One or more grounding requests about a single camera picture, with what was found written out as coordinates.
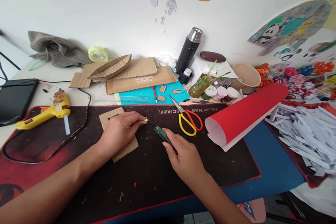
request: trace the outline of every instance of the gray cloth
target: gray cloth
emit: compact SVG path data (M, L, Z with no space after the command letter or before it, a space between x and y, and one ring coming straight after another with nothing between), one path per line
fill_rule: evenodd
M60 68L92 63L87 54L68 40L37 31L28 31L28 37L30 47L38 52L30 55L34 59L51 61L54 67Z

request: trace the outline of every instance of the rolled red paper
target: rolled red paper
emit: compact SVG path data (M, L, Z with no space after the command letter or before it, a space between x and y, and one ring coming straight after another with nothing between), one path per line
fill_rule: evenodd
M285 85L272 83L206 118L204 124L209 138L225 152L228 151L287 95L288 88Z

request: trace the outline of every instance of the ruler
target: ruler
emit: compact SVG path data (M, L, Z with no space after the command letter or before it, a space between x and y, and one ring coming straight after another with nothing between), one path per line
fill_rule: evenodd
M120 96L115 95L116 102L132 102L132 103L148 103L149 98L147 96Z

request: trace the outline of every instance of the scissors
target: scissors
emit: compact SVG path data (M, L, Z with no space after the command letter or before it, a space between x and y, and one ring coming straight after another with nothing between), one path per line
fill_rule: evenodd
M198 115L196 115L194 112L190 111L190 110L184 110L184 109L177 103L177 101L175 101L175 99L174 99L171 95L169 95L169 96L170 96L171 100L173 101L173 103L175 104L175 106L177 107L177 109L178 109L179 112L180 112L180 114L178 115L178 121L179 121L181 130L184 132L184 134L186 134L186 135L188 135L188 136L190 136L190 137L191 137L191 136L193 137L194 135L196 135L196 132L197 132L197 131L201 131L201 130L203 129L203 122L202 122L201 118L200 118ZM190 121L188 121L187 118L184 117L183 112L185 112L185 113L188 115ZM200 128L197 128L197 127L196 127L196 125L195 125L193 119L191 118L190 114L193 114L193 115L196 116L196 118L199 120L199 122L200 122L200 124L201 124ZM183 119L184 119L184 120L191 126L191 128L194 130L194 132L193 132L192 134L190 134L190 133L188 133L187 131L185 131L184 128L182 127L181 117L182 117L182 118L183 118Z

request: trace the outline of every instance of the pencil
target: pencil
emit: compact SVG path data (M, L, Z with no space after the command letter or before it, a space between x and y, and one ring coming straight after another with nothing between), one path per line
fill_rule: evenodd
M155 89L154 89L154 86L153 86L153 93L154 93L154 98L155 98L155 103L157 103L157 99L156 99L156 93L155 93Z

